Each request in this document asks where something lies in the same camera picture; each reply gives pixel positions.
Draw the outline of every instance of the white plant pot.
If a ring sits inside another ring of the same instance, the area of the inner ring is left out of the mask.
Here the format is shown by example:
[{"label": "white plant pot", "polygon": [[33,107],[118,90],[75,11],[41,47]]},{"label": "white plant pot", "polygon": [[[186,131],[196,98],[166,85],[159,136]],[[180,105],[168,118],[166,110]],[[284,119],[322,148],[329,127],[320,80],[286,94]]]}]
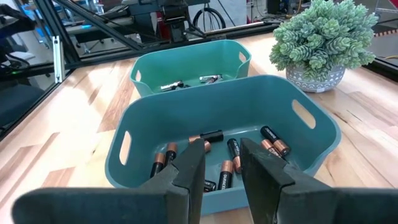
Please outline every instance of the white plant pot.
[{"label": "white plant pot", "polygon": [[322,93],[336,87],[343,79],[345,71],[345,67],[333,67],[326,76],[326,80],[324,82],[319,82],[315,80],[305,80],[303,78],[303,68],[291,66],[286,68],[286,78],[305,92]]}]

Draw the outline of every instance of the wood grain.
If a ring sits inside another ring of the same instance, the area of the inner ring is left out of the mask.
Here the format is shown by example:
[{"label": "wood grain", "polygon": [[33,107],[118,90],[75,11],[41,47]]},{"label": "wood grain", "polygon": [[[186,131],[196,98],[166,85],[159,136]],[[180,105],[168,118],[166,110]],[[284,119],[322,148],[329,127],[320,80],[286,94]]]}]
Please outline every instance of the wood grain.
[{"label": "wood grain", "polygon": [[[252,54],[249,75],[285,77],[269,61],[271,34],[239,41]],[[140,97],[129,79],[134,62],[76,70],[0,142],[0,223],[11,223],[18,196],[39,187],[112,187],[104,162],[121,113]],[[334,90],[308,95],[342,130],[340,145],[315,177],[333,187],[398,187],[397,83],[359,68],[347,70]],[[215,223],[252,220],[248,208],[201,219]]]}]

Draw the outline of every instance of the green leaves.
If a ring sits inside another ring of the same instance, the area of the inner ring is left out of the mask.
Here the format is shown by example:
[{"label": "green leaves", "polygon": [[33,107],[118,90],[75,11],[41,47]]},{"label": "green leaves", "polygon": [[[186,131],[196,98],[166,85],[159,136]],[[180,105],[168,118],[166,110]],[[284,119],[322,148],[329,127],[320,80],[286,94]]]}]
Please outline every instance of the green leaves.
[{"label": "green leaves", "polygon": [[324,50],[317,50],[310,59],[310,66],[313,69],[322,68],[328,61],[329,56]]},{"label": "green leaves", "polygon": [[337,37],[325,43],[325,50],[328,54],[338,54],[349,47],[351,39],[348,37]]},{"label": "green leaves", "polygon": [[298,62],[300,60],[308,60],[311,57],[312,50],[306,45],[296,47],[292,50],[289,57],[294,61]]},{"label": "green leaves", "polygon": [[315,26],[309,22],[308,24],[304,24],[303,27],[300,29],[301,36],[307,38],[315,33]]},{"label": "green leaves", "polygon": [[307,46],[311,49],[320,48],[325,42],[324,38],[319,34],[312,34],[311,36],[307,37],[307,40]]},{"label": "green leaves", "polygon": [[292,50],[296,47],[298,47],[298,44],[295,43],[284,43],[280,45],[280,52],[282,55],[290,55]]},{"label": "green leaves", "polygon": [[282,40],[284,42],[297,42],[299,40],[299,38],[300,38],[300,35],[298,32],[286,31],[284,33]]},{"label": "green leaves", "polygon": [[340,32],[340,25],[336,19],[330,19],[323,27],[322,34],[326,39],[337,37]]},{"label": "green leaves", "polygon": [[365,49],[371,45],[377,23],[363,5],[353,0],[312,0],[311,7],[284,22],[274,31],[278,43],[269,56],[278,70],[296,65],[305,76],[322,81],[334,66],[356,68],[375,56]]}]

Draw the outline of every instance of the storage bin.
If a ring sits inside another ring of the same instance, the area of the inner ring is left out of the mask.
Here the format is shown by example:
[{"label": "storage bin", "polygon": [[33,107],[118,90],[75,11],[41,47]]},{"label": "storage bin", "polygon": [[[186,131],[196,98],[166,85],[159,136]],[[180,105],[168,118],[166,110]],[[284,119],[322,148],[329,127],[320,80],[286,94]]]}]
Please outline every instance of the storage bin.
[{"label": "storage bin", "polygon": [[[310,113],[315,127],[310,128],[293,110],[294,102]],[[260,144],[263,125],[290,146],[286,159],[308,175],[317,172],[341,138],[335,121],[287,80],[271,75],[240,78],[135,101],[114,135],[106,176],[115,187],[138,187],[149,179],[155,153],[165,152],[168,142],[177,142],[180,154],[188,146],[188,137],[222,129],[224,141],[212,143],[206,154],[205,177],[218,184],[221,163],[231,159],[227,140],[250,138]],[[125,132],[131,145],[123,165],[119,154]],[[233,175],[232,185],[203,194],[202,215],[248,206],[240,175]]]},{"label": "storage bin", "polygon": [[160,92],[160,87],[177,81],[201,85],[199,77],[223,75],[223,80],[248,75],[251,55],[234,40],[217,40],[146,54],[137,59],[131,72],[139,94]]}]

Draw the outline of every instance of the bin rim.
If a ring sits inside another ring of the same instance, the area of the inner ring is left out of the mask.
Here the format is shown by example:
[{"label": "bin rim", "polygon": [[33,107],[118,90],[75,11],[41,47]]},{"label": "bin rim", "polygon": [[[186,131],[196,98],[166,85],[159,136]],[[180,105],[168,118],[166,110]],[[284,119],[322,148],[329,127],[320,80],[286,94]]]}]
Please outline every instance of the bin rim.
[{"label": "bin rim", "polygon": [[[255,76],[251,76],[251,77],[244,77],[244,78],[239,78],[239,79],[234,79],[234,80],[225,80],[225,81],[223,81],[223,82],[213,83],[213,84],[211,84],[211,85],[193,86],[193,87],[186,88],[186,89],[182,89],[182,90],[179,90],[179,91],[189,91],[189,90],[191,90],[191,89],[193,89],[193,88],[211,88],[212,85],[223,85],[223,83],[226,83],[226,82],[239,82],[239,81],[241,81],[241,80],[248,79],[248,78],[259,79],[259,80],[260,80],[260,79],[263,79],[263,78],[266,78],[266,77],[272,77],[272,78],[276,78],[276,79],[281,79],[281,80],[285,80],[285,81],[288,82],[288,80],[286,80],[286,79],[283,78],[283,77],[280,77],[280,76],[277,76],[277,75],[267,75],[267,74],[265,74],[265,75],[255,75]],[[336,131],[336,138],[334,139],[334,141],[332,142],[332,144],[331,144],[329,147],[327,147],[321,154],[319,154],[319,156],[317,156],[317,158],[314,160],[314,162],[313,162],[307,169],[303,170],[303,172],[305,172],[306,174],[315,175],[316,171],[318,171],[318,168],[322,165],[322,163],[323,163],[323,161],[324,161],[323,158],[325,158],[325,157],[326,157],[327,155],[329,155],[335,148],[338,147],[338,145],[339,145],[339,143],[340,143],[340,141],[341,141],[341,129],[340,129],[340,127],[337,125],[337,122],[329,115],[329,113],[328,113],[327,111],[325,111],[321,106],[319,106],[317,102],[313,101],[313,100],[312,100],[307,94],[305,94],[299,87],[297,87],[297,86],[295,86],[295,85],[293,85],[293,84],[292,84],[292,86],[294,86],[294,88],[296,88],[298,91],[300,91],[301,93],[303,93],[303,95],[304,95],[309,101],[311,101],[318,109],[320,109],[320,110],[330,119],[330,121],[331,121],[331,123],[333,124],[333,126],[334,126],[334,128],[335,128],[335,131]],[[149,99],[151,99],[151,98],[153,98],[153,97],[159,97],[159,96],[164,95],[164,94],[168,94],[168,95],[178,94],[179,91],[164,92],[164,93],[158,93],[158,94],[154,94],[154,95],[149,95],[149,96],[141,97],[141,98],[137,99],[136,101],[134,101],[133,103],[131,103],[131,104],[123,111],[122,116],[121,116],[121,120],[124,118],[124,115],[125,115],[126,111],[127,111],[130,107],[132,107],[132,106],[135,105],[135,104],[140,103],[142,100],[149,100]],[[106,156],[106,160],[105,160],[105,175],[106,175],[106,178],[109,180],[109,182],[110,182],[114,187],[128,188],[128,187],[126,187],[126,186],[123,186],[123,185],[117,183],[117,182],[113,179],[113,177],[112,177],[112,175],[110,174],[109,169],[108,169],[108,167],[109,167],[109,158],[110,158],[110,155],[111,155],[111,151],[114,150],[114,147],[113,147],[113,146],[114,146],[114,144],[115,144],[115,136],[116,136],[118,133],[120,133],[120,132],[123,132],[123,134],[124,134],[124,132],[126,131],[126,130],[124,130],[124,128],[123,128],[123,124],[124,124],[124,123],[119,122],[119,123],[118,123],[118,126],[117,126],[116,129],[115,129],[115,133],[114,133],[114,136],[113,136],[113,139],[112,139],[112,143],[111,143],[111,145],[110,145],[110,147],[109,147],[108,155]]]},{"label": "bin rim", "polygon": [[133,82],[137,82],[137,83],[140,83],[140,84],[144,85],[146,88],[148,88],[148,89],[152,92],[152,95],[153,95],[153,94],[155,94],[155,93],[152,91],[151,88],[149,88],[149,86],[148,86],[146,83],[136,80],[136,73],[139,71],[139,69],[137,69],[137,67],[138,67],[138,65],[140,64],[140,62],[141,62],[143,59],[145,59],[146,57],[150,57],[150,56],[153,55],[153,54],[159,54],[160,52],[171,51],[171,50],[178,50],[178,49],[183,49],[183,48],[189,48],[189,47],[197,46],[197,45],[214,44],[214,43],[217,43],[217,42],[233,42],[234,44],[238,44],[240,47],[243,48],[243,50],[246,51],[245,53],[247,53],[247,55],[248,55],[249,57],[246,57],[246,61],[245,61],[245,62],[242,62],[242,64],[238,67],[238,69],[237,69],[236,71],[239,71],[239,69],[241,69],[241,67],[242,67],[243,65],[245,65],[246,63],[250,63],[251,58],[252,58],[252,55],[251,55],[250,51],[249,51],[247,48],[245,48],[245,46],[244,46],[243,44],[239,43],[239,42],[236,41],[236,40],[214,40],[214,41],[211,41],[211,42],[205,42],[205,43],[200,43],[200,44],[193,44],[193,45],[188,45],[188,46],[183,46],[183,47],[176,47],[176,48],[173,48],[173,49],[160,50],[160,51],[151,52],[151,53],[145,54],[145,55],[143,55],[143,56],[140,56],[140,57],[138,57],[138,58],[136,59],[136,61],[134,62],[134,65],[133,65],[132,68],[131,68],[130,79],[131,79]]}]

